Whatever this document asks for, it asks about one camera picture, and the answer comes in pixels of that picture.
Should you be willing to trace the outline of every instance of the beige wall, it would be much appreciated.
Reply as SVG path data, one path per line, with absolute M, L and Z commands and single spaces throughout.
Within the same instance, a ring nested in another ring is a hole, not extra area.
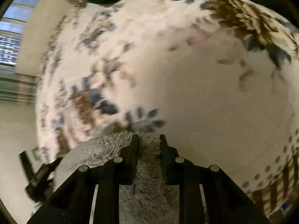
M 40 59 L 62 16 L 71 8 L 65 0 L 40 0 L 25 25 L 16 73 L 37 76 Z
M 18 155 L 37 146 L 34 105 L 0 101 L 0 136 L 0 198 L 16 222 L 26 224 L 35 203 L 25 193 Z M 41 165 L 33 164 L 35 171 Z

